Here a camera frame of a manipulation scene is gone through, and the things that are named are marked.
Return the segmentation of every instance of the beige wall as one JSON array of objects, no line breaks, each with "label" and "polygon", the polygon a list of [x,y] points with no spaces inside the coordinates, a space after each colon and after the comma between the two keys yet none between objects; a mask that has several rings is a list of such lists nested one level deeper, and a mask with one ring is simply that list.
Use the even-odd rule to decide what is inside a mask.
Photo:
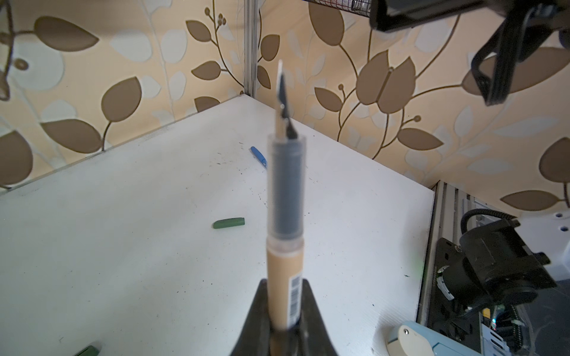
[{"label": "beige wall", "polygon": [[211,0],[2,3],[3,187],[101,152],[103,136],[104,149],[120,145],[243,89],[243,0],[215,0],[217,31]]},{"label": "beige wall", "polygon": [[[283,60],[296,120],[426,186],[441,179],[513,214],[570,204],[570,51],[557,33],[519,66],[506,103],[486,107],[467,74],[502,21],[490,10],[383,34],[323,6],[261,3],[262,36],[279,35],[280,47],[259,64],[274,81]],[[274,105],[273,89],[258,85],[257,99]]]}]

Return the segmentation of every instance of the barcode sticker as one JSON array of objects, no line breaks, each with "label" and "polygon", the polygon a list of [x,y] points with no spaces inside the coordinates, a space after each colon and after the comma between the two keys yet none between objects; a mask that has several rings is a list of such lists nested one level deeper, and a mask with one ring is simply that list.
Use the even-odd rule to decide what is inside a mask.
[{"label": "barcode sticker", "polygon": [[289,303],[287,310],[287,326],[290,328],[297,323],[301,314],[301,292],[303,277],[301,273],[289,278]]}]

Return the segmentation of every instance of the green object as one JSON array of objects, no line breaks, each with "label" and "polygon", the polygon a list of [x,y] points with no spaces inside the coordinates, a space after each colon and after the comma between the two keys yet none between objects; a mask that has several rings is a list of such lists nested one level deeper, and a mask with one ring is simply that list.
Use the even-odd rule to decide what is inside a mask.
[{"label": "green object", "polygon": [[91,345],[87,346],[85,349],[83,349],[79,354],[76,354],[75,356],[97,356],[97,355],[99,355],[99,350]]},{"label": "green object", "polygon": [[231,219],[218,220],[212,225],[212,227],[224,228],[224,227],[240,226],[245,224],[246,224],[245,218],[231,218]]}]

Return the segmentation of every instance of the white table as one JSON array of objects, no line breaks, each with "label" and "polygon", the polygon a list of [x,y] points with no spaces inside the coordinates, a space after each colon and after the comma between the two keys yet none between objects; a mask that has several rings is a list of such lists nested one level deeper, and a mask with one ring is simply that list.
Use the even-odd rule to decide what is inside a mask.
[{"label": "white table", "polygon": [[[266,151],[273,118],[237,97],[0,196],[0,355],[227,355],[266,276],[249,147]],[[433,192],[296,127],[304,276],[340,356],[388,355],[416,318]]]}]

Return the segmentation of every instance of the wire mesh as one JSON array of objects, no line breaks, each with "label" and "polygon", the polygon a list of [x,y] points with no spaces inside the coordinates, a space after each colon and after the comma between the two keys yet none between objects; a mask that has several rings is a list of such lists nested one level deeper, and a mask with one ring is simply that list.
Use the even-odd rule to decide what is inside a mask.
[{"label": "wire mesh", "polygon": [[349,13],[370,17],[370,3],[372,0],[305,0]]}]

